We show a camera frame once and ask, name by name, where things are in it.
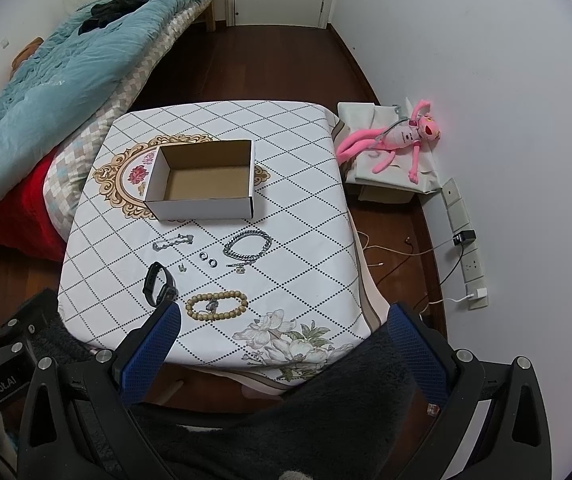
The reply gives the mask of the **black fitness band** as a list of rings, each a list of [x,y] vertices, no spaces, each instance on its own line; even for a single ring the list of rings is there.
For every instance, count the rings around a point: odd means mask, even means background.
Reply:
[[[148,267],[143,294],[147,303],[153,308],[172,304],[179,297],[171,272],[157,261]]]

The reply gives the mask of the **red blanket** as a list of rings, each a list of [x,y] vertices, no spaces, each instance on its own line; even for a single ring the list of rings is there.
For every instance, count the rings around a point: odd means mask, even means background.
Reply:
[[[51,150],[0,201],[0,245],[44,260],[62,262],[66,242],[46,211],[43,183],[55,157]]]

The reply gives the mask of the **black plug adapter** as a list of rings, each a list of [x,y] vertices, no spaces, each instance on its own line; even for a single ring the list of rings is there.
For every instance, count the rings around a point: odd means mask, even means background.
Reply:
[[[466,247],[477,239],[476,231],[473,229],[461,230],[453,235],[453,244],[455,246]]]

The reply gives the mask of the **white diamond pattern tablecloth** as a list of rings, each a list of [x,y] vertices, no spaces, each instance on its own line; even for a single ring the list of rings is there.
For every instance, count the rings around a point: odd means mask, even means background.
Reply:
[[[292,101],[184,104],[117,119],[68,238],[58,293],[67,330],[117,347],[152,310],[143,285],[157,261],[179,291],[173,363],[280,392],[356,348],[380,319],[362,284],[334,155],[337,122],[321,105]],[[234,139],[254,142],[251,219],[162,222],[146,211],[156,148]]]

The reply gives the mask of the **teal blue quilt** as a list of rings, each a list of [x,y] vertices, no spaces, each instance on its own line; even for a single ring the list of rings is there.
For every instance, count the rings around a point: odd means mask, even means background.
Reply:
[[[88,6],[62,22],[0,93],[0,200],[115,92],[175,17],[198,0],[147,0],[83,30]]]

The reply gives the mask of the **white cardboard box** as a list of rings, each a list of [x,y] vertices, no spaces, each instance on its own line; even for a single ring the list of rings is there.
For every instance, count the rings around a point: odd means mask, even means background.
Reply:
[[[254,216],[254,142],[234,139],[156,148],[144,204],[159,221]]]

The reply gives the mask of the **pink panther plush toy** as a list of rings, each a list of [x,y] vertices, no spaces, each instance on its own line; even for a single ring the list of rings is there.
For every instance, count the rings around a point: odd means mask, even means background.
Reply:
[[[373,169],[379,174],[392,165],[397,152],[412,148],[412,164],[408,170],[408,180],[420,182],[420,150],[439,140],[441,130],[430,114],[431,102],[420,100],[410,116],[400,118],[392,125],[378,129],[356,130],[336,147],[335,156],[339,165],[356,158],[364,152],[386,153],[384,159]]]

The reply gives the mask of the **white cloth covered box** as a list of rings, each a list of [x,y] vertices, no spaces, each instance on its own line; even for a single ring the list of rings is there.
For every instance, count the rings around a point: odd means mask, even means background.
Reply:
[[[431,116],[431,102],[342,102],[337,110],[333,139],[344,180],[423,195],[440,190],[432,149],[441,129]]]

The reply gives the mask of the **black clothing on bed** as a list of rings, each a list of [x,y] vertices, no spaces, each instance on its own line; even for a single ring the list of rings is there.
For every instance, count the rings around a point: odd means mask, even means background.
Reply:
[[[79,27],[78,34],[86,34],[94,29],[105,28],[126,14],[130,14],[144,6],[149,0],[110,0],[106,3],[96,3],[90,10],[90,17]]]

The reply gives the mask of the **white wall power strip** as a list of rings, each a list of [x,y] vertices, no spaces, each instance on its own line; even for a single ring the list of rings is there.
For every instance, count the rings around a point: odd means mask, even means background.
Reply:
[[[466,288],[465,297],[460,300],[460,304],[467,304],[469,310],[486,308],[489,305],[489,289],[482,267],[477,234],[470,221],[464,198],[453,178],[444,182],[441,195],[446,205],[446,215]]]

